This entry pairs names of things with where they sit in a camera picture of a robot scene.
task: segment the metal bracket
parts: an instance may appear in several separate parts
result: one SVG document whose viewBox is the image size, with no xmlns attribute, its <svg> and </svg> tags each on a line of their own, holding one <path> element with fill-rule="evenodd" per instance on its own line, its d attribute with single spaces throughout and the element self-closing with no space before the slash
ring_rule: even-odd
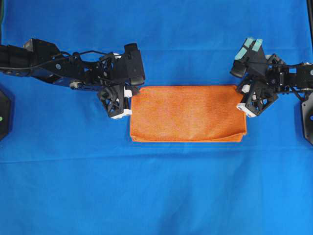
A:
<svg viewBox="0 0 313 235">
<path fill-rule="evenodd" d="M 0 140 L 9 133 L 11 102 L 5 94 L 0 91 Z"/>
<path fill-rule="evenodd" d="M 302 121 L 304 137 L 313 144 L 313 93 L 302 102 Z"/>
</svg>

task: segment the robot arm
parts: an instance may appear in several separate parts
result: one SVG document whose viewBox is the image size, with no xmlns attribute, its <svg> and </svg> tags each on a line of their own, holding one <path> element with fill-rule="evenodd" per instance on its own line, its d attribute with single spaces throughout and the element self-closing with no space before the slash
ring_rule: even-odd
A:
<svg viewBox="0 0 313 235">
<path fill-rule="evenodd" d="M 96 62 L 81 55 L 99 53 Z M 97 91 L 108 116 L 114 119 L 131 114 L 129 98 L 138 93 L 145 75 L 136 44 L 125 45 L 125 53 L 60 51 L 55 44 L 29 40 L 23 48 L 0 46 L 0 71 L 12 76 L 32 76 L 43 82 L 73 90 Z"/>
<path fill-rule="evenodd" d="M 286 65 L 276 54 L 265 55 L 262 42 L 247 38 L 235 57 L 230 73 L 242 79 L 237 91 L 243 94 L 237 108 L 256 117 L 278 94 L 293 93 L 302 102 L 305 138 L 313 144 L 313 64 Z"/>
</svg>

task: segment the blue fabric surface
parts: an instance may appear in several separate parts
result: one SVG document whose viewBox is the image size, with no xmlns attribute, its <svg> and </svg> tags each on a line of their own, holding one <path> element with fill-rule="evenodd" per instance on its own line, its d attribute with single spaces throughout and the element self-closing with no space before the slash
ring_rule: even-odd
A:
<svg viewBox="0 0 313 235">
<path fill-rule="evenodd" d="M 137 42 L 149 86 L 238 84 L 229 70 L 249 36 L 288 64 L 313 61 L 299 0 L 7 0 L 2 29 L 5 45 L 68 52 Z M 242 143 L 133 143 L 129 119 L 108 119 L 95 93 L 0 84 L 15 100 L 1 235 L 313 233 L 313 146 L 293 95 L 248 119 Z"/>
</svg>

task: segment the orange towel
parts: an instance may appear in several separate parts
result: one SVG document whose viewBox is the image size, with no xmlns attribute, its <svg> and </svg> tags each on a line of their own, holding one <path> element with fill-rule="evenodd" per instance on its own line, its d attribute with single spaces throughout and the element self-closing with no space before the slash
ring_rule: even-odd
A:
<svg viewBox="0 0 313 235">
<path fill-rule="evenodd" d="M 236 86 L 144 87 L 132 98 L 137 142 L 240 142 L 246 116 Z"/>
</svg>

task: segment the folded cloth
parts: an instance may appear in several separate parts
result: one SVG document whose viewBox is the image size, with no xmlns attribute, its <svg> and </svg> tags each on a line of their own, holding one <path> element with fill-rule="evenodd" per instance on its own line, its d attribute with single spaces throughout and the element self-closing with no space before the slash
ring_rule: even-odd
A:
<svg viewBox="0 0 313 235">
<path fill-rule="evenodd" d="M 132 98 L 136 142 L 240 142 L 246 116 L 236 86 L 143 87 Z"/>
</svg>

